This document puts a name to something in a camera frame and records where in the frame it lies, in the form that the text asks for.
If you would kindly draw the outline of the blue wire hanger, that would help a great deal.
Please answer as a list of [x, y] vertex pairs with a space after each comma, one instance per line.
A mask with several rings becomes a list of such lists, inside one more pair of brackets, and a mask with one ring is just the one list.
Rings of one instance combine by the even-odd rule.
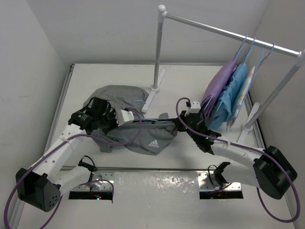
[[146, 102], [144, 100], [135, 100], [131, 102], [132, 108], [139, 108], [139, 115], [133, 112], [135, 121], [141, 119], [144, 124], [152, 125], [173, 125], [177, 115], [171, 110], [171, 106], [164, 103], [151, 104], [147, 111], [144, 111]]

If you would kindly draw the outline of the grey adidas t shirt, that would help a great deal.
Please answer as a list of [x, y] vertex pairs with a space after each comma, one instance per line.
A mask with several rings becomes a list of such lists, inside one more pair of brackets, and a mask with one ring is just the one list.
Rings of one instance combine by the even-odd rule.
[[[148, 93], [135, 86], [108, 85], [94, 91], [85, 100], [83, 106], [89, 105], [93, 97], [106, 100], [113, 108], [125, 109], [133, 108], [140, 112], [143, 102], [147, 100]], [[170, 142], [177, 136], [178, 131], [174, 123], [168, 120], [145, 120], [139, 114], [135, 121], [121, 125], [113, 130], [98, 128], [91, 135], [97, 137], [95, 140], [103, 153], [110, 153], [113, 149], [120, 148], [120, 143], [126, 143], [132, 138], [134, 140], [123, 146], [130, 151], [143, 155], [156, 156], [163, 151]]]

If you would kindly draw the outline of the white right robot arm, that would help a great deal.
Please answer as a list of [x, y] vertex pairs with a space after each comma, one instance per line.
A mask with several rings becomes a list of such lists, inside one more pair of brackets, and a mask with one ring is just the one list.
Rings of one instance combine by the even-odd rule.
[[230, 143], [220, 133], [208, 129], [204, 119], [196, 113], [186, 114], [182, 111], [173, 122], [177, 130], [186, 132], [204, 153], [222, 156], [237, 163], [222, 162], [216, 167], [214, 179], [219, 185], [234, 179], [258, 187], [274, 199], [281, 199], [297, 178], [297, 172], [277, 147], [258, 149]]

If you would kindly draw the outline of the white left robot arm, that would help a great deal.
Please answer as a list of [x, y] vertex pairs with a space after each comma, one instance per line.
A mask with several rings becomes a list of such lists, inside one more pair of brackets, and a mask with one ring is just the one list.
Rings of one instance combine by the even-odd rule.
[[80, 161], [74, 169], [59, 176], [67, 159], [94, 130], [116, 126], [116, 112], [111, 104], [97, 97], [90, 99], [71, 115], [59, 138], [38, 160], [38, 165], [17, 172], [18, 198], [44, 212], [51, 211], [63, 194], [90, 181], [98, 170], [96, 166]]

